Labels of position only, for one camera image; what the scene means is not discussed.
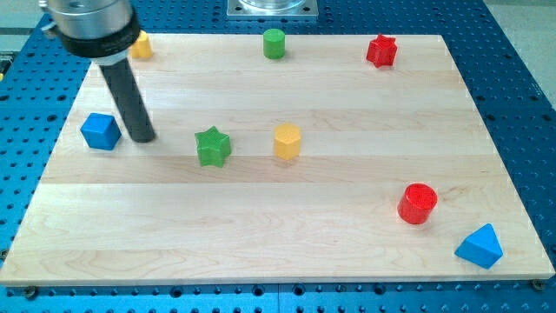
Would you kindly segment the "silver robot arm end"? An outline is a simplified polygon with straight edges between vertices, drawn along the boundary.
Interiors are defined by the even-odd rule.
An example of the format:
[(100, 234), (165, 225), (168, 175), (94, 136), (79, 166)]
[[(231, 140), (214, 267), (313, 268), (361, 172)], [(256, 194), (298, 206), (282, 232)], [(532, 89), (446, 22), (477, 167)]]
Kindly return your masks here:
[(130, 0), (39, 0), (51, 21), (42, 27), (71, 54), (112, 66), (128, 56), (141, 27)]

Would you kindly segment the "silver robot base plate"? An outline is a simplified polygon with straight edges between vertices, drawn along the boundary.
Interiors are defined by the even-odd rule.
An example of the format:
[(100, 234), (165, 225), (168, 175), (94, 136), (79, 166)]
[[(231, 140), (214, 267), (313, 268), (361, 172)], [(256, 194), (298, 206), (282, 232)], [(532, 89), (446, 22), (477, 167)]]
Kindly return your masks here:
[(317, 0), (228, 0), (229, 17), (317, 17)]

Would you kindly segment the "yellow block behind arm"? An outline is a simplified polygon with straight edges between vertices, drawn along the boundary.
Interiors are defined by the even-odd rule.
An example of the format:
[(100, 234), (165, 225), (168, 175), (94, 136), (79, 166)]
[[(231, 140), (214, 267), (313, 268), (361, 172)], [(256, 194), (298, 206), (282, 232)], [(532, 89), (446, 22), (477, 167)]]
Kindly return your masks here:
[(138, 38), (129, 47), (129, 54), (132, 58), (151, 58), (153, 56), (153, 50), (147, 32), (144, 30), (139, 32)]

